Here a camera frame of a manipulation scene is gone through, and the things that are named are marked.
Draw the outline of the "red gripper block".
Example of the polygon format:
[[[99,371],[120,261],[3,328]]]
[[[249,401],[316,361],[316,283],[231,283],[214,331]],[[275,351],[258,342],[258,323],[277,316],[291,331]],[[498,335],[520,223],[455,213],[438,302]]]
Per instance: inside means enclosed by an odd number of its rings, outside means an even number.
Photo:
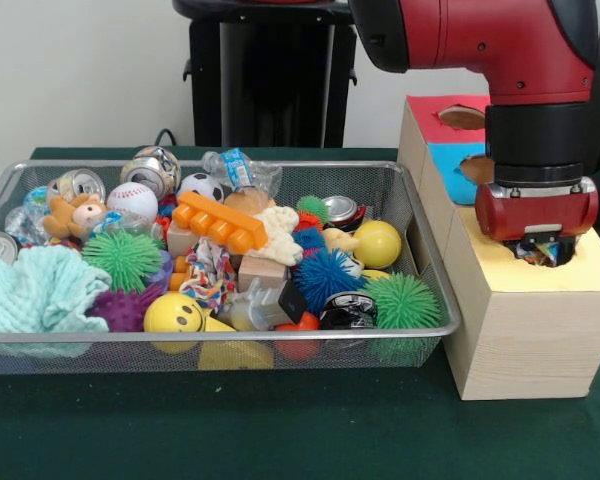
[[[519,241],[526,237],[540,242],[543,236],[559,239],[556,262],[569,263],[576,249],[576,236],[594,224],[599,210],[595,188],[584,193],[551,196],[510,196],[497,184],[480,185],[475,213],[482,233],[494,241]],[[528,256],[521,242],[512,243],[516,258]]]

